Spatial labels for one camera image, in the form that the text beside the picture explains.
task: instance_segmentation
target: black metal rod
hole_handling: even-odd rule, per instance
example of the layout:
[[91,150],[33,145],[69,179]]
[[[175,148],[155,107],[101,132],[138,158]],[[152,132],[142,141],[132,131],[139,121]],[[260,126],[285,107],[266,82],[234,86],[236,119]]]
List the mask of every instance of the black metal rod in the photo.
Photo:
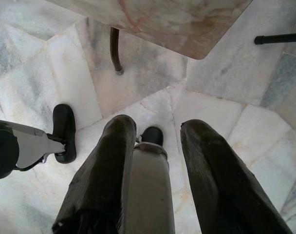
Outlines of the black metal rod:
[[110,31],[110,55],[116,73],[122,75],[123,68],[119,59],[119,29],[112,27]]
[[296,42],[295,34],[275,35],[275,36],[258,36],[255,38],[256,45],[270,44],[270,43],[286,43]]

